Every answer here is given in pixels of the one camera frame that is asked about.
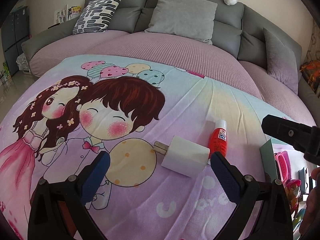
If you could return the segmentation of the right hand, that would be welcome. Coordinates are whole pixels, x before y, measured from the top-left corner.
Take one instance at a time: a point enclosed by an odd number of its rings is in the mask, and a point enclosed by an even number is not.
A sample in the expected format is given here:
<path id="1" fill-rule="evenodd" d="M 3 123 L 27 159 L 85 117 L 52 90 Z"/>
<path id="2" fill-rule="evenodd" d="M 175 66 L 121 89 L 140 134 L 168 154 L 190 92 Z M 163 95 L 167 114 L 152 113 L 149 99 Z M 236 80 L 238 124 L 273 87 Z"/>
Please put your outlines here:
<path id="1" fill-rule="evenodd" d="M 308 239 L 311 225 L 319 214 L 319 171 L 320 168 L 317 167 L 311 172 L 311 178 L 316 181 L 316 187 L 309 193 L 306 201 L 306 211 L 299 228 L 299 233 L 305 239 Z"/>

